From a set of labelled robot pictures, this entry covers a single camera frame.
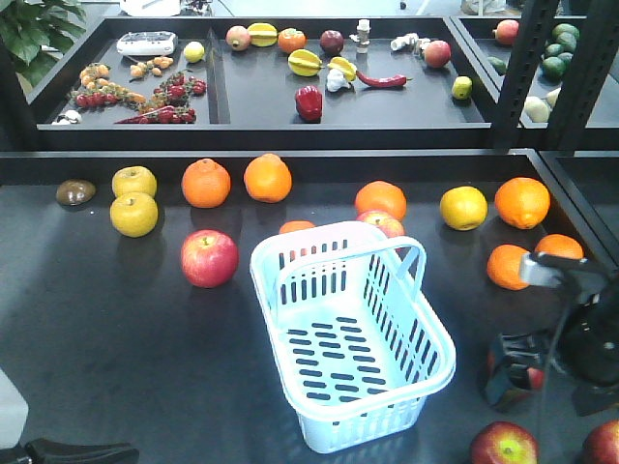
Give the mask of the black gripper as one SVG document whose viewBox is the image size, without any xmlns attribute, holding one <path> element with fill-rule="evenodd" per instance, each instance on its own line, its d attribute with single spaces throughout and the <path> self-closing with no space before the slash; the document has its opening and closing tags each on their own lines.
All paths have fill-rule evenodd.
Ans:
<svg viewBox="0 0 619 464">
<path fill-rule="evenodd" d="M 545 368 L 573 379 L 578 416 L 618 405 L 618 281 L 598 292 L 562 282 L 558 293 L 564 308 L 551 339 L 549 332 L 499 333 L 489 344 L 482 393 L 491 408 L 507 411 L 539 392 Z"/>
</svg>

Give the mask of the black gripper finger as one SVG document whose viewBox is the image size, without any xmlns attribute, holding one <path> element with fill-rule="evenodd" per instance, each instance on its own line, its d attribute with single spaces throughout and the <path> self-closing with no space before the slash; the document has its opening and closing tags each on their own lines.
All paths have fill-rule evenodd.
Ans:
<svg viewBox="0 0 619 464">
<path fill-rule="evenodd" d="M 36 439 L 25 445 L 34 463 L 105 464 L 137 463 L 139 450 L 130 444 L 69 445 Z"/>
</svg>

